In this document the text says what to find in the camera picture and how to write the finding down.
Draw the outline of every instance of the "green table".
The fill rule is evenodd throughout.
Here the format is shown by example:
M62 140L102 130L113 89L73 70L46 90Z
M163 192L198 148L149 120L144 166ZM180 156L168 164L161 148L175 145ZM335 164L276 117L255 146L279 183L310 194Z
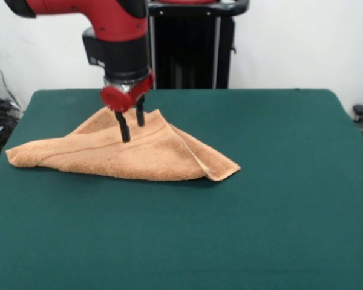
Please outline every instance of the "green table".
M69 133L98 91L42 91L7 148ZM16 169L0 158L0 289L363 289L363 137L329 91L153 91L223 152L222 183Z

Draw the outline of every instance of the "orange towel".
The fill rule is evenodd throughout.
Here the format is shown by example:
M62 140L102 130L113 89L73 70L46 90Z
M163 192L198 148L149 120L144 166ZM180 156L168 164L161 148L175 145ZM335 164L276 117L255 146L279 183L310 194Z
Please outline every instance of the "orange towel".
M221 153L168 124L159 110L145 115L145 127L138 127L134 109L124 116L131 131L129 143L122 142L113 112L103 108L65 137L7 150L8 160L16 167L152 181L204 176L222 181L240 170Z

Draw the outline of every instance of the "black cable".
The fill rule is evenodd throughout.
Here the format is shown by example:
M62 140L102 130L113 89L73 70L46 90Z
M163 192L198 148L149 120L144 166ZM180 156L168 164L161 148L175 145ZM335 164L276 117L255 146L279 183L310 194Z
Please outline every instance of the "black cable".
M1 75L1 79L2 79L2 84L3 87L5 87L5 89L7 90L8 94L10 95L11 99L14 101L15 104L17 104L17 106L22 110L22 106L19 104L19 102L17 101L17 99L14 97L14 95L11 93L11 91L8 89L7 83L5 82L5 77L3 72L0 69L0 75Z

